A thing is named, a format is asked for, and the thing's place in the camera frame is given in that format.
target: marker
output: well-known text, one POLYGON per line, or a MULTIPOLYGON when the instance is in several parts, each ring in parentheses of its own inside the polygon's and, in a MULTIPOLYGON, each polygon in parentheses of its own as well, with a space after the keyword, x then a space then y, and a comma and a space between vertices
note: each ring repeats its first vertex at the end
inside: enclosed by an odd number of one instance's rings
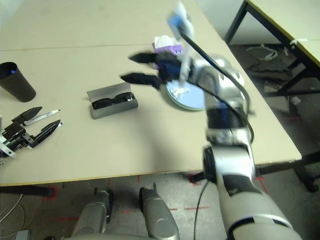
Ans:
POLYGON ((38 121, 40 121, 40 120, 42 120, 42 119, 45 119, 45 118, 47 118, 47 117, 50 117, 50 116, 58 113, 59 111, 60 111, 60 109, 59 109, 59 110, 49 111, 49 112, 47 112, 47 113, 45 113, 45 114, 43 114, 43 115, 41 115, 41 116, 35 116, 35 117, 31 118, 29 121, 24 121, 23 125, 24 125, 24 126, 28 126, 28 125, 33 124, 33 123, 35 123, 35 122, 38 122, 38 121))

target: silver robot arm segment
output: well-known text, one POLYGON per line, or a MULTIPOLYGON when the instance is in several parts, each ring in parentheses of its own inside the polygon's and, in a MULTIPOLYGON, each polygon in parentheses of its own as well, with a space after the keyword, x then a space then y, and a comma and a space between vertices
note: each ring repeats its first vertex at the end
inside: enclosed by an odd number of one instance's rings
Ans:
MULTIPOLYGON (((220 67, 244 85, 241 75, 226 60, 213 56, 220 67)), ((236 86, 200 58, 194 61, 192 81, 243 112, 244 98, 236 86)), ((216 184, 228 240, 300 240, 274 201, 253 184, 255 164, 247 126, 212 95, 205 93, 211 146, 203 151, 204 175, 216 184)))

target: cable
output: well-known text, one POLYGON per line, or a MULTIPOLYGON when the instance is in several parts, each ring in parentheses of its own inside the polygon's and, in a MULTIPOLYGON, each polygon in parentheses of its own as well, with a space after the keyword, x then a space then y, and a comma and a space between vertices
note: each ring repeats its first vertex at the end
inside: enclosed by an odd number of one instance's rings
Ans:
POLYGON ((23 226, 24 226, 24 224, 25 224, 25 210, 24 210, 24 208, 23 208, 19 203, 16 203, 16 204, 15 204, 15 207, 17 207, 17 206, 21 209, 21 212, 22 212, 22 223, 21 223, 21 226, 19 227, 19 230, 18 230, 18 231, 15 231, 15 232, 13 232, 13 233, 11 233, 11 234, 9 234, 9 235, 6 235, 6 236, 0 236, 0 239, 4 239, 4 238, 11 237, 11 236, 13 236, 13 235, 16 235, 20 230, 23 229, 23 226))
POLYGON ((15 207, 20 207, 20 209, 21 209, 21 211, 22 211, 22 223, 21 223, 21 226, 20 226, 20 228, 18 229, 18 231, 15 231, 15 232, 13 232, 13 233, 11 233, 11 234, 9 234, 9 235, 6 235, 6 236, 1 236, 1 235, 0 235, 0 239, 4 239, 4 238, 8 238, 8 237, 14 236, 14 235, 16 235, 19 231, 21 231, 22 229, 27 228, 30 224, 33 223, 32 220, 33 220, 33 218, 34 218, 34 216, 35 216, 37 196, 36 196, 35 199, 34 199, 34 203, 33 203, 33 213, 32 213, 31 219, 30 219, 29 223, 28 223, 26 226, 24 226, 24 225, 25 225, 25 221, 26 221, 26 219, 25 219, 26 213, 25 213, 24 208, 19 204, 19 201, 21 200, 20 198, 19 198, 19 200, 18 200, 17 203, 14 203, 14 204, 9 205, 6 209, 4 209, 2 212, 0 212, 0 216, 1 216, 4 212, 6 212, 9 208, 11 208, 11 206, 14 206, 14 207, 6 214, 6 216, 8 216, 8 215, 13 211, 13 209, 15 209, 15 207))
POLYGON ((202 86, 200 86, 197 83, 194 82, 190 82, 188 81, 188 83, 197 86, 198 88, 202 89, 204 92, 206 92, 207 94, 210 94, 211 96, 215 97, 216 99, 218 99, 220 102, 224 103, 235 115, 237 115, 240 119, 242 119, 242 121, 247 125, 249 131, 250 131, 250 135, 251 135, 251 139, 250 142, 252 143, 254 141, 255 138, 255 132, 254 129, 252 128, 250 122, 248 121, 248 118, 246 116, 244 116, 243 114, 241 114, 240 112, 238 112, 237 110, 235 110, 229 103, 227 103, 225 100, 223 100, 221 97, 217 96, 216 94, 214 94, 211 91, 206 90, 205 88, 203 88, 202 86))
POLYGON ((199 196, 198 204, 196 205, 195 217, 194 217, 194 227, 193 227, 193 240, 196 240, 197 218, 198 218, 198 210, 199 210, 201 197, 202 197, 202 194, 204 194, 204 191, 205 191, 206 187, 208 186, 208 183, 209 183, 209 181, 206 181, 205 185, 203 186, 201 193, 200 193, 200 196, 199 196))
POLYGON ((205 51, 203 51, 191 38, 189 38, 183 29, 180 29, 181 37, 198 53, 203 57, 211 66, 217 69, 220 73, 225 75, 239 90, 242 92, 246 100, 246 116, 250 113, 250 96, 246 89, 227 71, 221 68, 205 51))
MULTIPOLYGON (((8 217, 9 214, 16 208, 16 206, 19 204, 19 202, 21 201, 21 199, 22 199, 23 196, 24 196, 23 194, 20 194, 20 198, 18 199, 18 201, 14 204, 13 208, 11 208, 11 210, 10 210, 3 218, 0 219, 0 223, 1 223, 3 220, 5 220, 5 218, 8 217)), ((8 207, 7 207, 5 210, 3 210, 3 211, 0 213, 0 215, 3 214, 7 209, 8 209, 8 207)))

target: black cylinder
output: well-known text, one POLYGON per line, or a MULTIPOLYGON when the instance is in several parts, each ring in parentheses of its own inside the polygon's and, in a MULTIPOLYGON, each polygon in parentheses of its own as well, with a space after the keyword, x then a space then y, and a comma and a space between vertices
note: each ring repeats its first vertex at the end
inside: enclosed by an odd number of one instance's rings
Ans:
POLYGON ((36 91, 14 62, 0 64, 0 86, 23 103, 31 101, 36 96, 36 91))
MULTIPOLYGON (((236 107, 239 113, 244 115, 240 107, 236 107)), ((209 129, 237 129, 243 128, 246 124, 230 108, 211 108, 206 111, 209 129)))

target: gray box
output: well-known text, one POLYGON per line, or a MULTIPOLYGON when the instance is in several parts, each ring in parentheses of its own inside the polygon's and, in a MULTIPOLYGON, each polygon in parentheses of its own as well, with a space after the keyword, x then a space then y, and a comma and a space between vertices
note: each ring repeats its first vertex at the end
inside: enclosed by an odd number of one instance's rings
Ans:
MULTIPOLYGON (((87 91, 86 93, 89 96, 90 102, 93 103, 100 99, 105 99, 105 98, 113 99, 115 96, 122 93, 127 93, 127 92, 131 92, 131 87, 129 83, 124 82, 124 83, 120 83, 112 86, 107 86, 107 87, 87 91)), ((91 108, 93 119, 99 119, 112 114, 124 112, 126 110, 135 109, 137 107, 138 107, 138 101, 135 98, 131 101, 121 102, 118 104, 113 104, 111 106, 106 106, 99 109, 94 109, 91 104, 90 108, 91 108)))

